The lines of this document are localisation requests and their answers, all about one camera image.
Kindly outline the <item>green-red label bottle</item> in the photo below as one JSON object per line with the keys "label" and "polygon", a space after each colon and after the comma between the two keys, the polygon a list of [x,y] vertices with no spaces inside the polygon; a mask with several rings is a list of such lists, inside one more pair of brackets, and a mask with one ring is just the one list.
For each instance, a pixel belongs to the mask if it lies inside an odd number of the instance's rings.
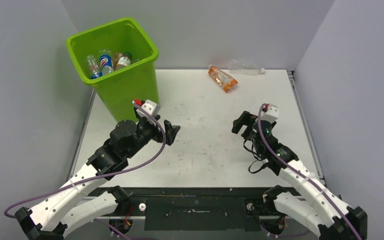
{"label": "green-red label bottle", "polygon": [[128,51],[116,54],[115,70],[121,70],[132,64],[132,54]]}

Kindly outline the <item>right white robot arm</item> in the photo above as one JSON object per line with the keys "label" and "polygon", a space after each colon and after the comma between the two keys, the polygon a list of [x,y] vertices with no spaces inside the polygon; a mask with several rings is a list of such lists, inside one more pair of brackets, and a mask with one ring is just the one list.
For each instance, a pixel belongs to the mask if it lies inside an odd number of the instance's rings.
{"label": "right white robot arm", "polygon": [[259,115],[244,111],[232,123],[234,134],[246,127],[241,136],[252,143],[249,152],[262,162],[260,168],[270,169],[304,198],[300,200],[276,185],[262,195],[263,209],[293,218],[320,240],[366,240],[367,213],[333,194],[289,147],[273,136],[277,118],[275,110],[269,108]]}

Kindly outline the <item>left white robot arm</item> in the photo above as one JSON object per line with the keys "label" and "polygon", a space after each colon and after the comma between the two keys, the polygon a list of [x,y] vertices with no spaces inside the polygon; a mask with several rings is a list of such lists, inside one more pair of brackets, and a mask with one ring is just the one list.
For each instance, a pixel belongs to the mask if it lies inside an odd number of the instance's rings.
{"label": "left white robot arm", "polygon": [[104,215],[124,215],[129,210],[129,196],[120,187],[110,187],[92,200],[80,203],[92,191],[127,168],[131,159],[150,141],[170,146],[180,131],[179,125],[158,122],[158,110],[149,105],[134,106],[137,121],[122,120],[109,138],[57,192],[31,208],[22,207],[14,214],[29,240],[63,240],[79,227]]}

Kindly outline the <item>Pepsi bottle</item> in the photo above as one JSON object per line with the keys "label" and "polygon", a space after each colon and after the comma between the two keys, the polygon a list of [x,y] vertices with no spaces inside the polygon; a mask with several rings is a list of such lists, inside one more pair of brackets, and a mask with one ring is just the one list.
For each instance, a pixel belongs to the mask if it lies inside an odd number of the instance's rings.
{"label": "Pepsi bottle", "polygon": [[111,51],[103,49],[99,51],[99,65],[101,68],[102,75],[108,75],[114,72],[113,58]]}

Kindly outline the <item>orange label bottle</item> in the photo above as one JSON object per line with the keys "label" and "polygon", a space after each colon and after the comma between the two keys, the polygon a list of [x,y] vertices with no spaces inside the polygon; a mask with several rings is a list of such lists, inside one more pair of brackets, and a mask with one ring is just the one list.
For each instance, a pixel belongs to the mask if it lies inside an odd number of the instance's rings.
{"label": "orange label bottle", "polygon": [[235,78],[212,64],[208,66],[208,75],[225,93],[229,93],[238,84]]}

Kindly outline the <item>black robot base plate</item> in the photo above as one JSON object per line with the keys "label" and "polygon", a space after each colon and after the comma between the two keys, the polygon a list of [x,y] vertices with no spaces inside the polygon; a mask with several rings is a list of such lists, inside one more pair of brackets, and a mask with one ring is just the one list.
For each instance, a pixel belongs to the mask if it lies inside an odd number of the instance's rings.
{"label": "black robot base plate", "polygon": [[257,216],[277,220],[262,210],[262,195],[269,187],[126,187],[128,203],[107,216],[144,220],[146,231],[260,230],[247,204],[258,205]]}

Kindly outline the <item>clear white-cap bottle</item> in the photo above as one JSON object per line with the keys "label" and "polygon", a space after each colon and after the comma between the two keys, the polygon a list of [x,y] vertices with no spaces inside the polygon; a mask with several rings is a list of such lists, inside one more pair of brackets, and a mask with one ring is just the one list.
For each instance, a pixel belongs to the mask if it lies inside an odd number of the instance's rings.
{"label": "clear white-cap bottle", "polygon": [[235,60],[235,59],[232,59],[228,63],[228,69],[231,72],[236,74],[250,75],[250,76],[263,75],[266,72],[265,68],[260,67],[257,64],[253,64],[244,60]]}

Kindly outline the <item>blue label clear bottle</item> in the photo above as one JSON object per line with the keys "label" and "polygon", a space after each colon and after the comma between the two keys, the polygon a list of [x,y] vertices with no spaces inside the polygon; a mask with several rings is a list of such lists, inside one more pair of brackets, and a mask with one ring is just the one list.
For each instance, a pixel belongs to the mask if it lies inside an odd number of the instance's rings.
{"label": "blue label clear bottle", "polygon": [[90,79],[97,79],[103,76],[101,69],[98,65],[97,59],[94,55],[87,56],[87,65],[89,68]]}

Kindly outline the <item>green plastic bin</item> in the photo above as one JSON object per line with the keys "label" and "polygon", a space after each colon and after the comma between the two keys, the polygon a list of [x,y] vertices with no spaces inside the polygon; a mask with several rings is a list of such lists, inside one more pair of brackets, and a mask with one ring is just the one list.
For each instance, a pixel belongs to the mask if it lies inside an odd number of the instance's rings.
{"label": "green plastic bin", "polygon": [[[134,120],[133,101],[159,102],[155,61],[159,51],[151,38],[132,17],[120,18],[85,31],[66,40],[66,48],[82,82],[94,89],[117,121]],[[93,77],[87,57],[98,60],[101,51],[132,54],[132,64],[115,72]]]}

